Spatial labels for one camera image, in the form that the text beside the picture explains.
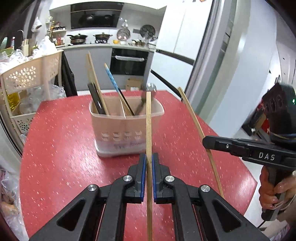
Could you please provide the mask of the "right hand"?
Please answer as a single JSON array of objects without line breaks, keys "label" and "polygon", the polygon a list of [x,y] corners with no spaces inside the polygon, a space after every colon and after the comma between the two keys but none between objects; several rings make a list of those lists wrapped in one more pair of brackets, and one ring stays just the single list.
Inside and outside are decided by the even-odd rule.
[{"label": "right hand", "polygon": [[274,204],[280,203],[276,197],[277,194],[285,192],[285,202],[290,201],[295,196],[295,174],[291,174],[289,177],[283,179],[278,185],[273,186],[268,181],[269,172],[268,169],[263,166],[259,177],[259,202],[263,209],[273,209]]}]

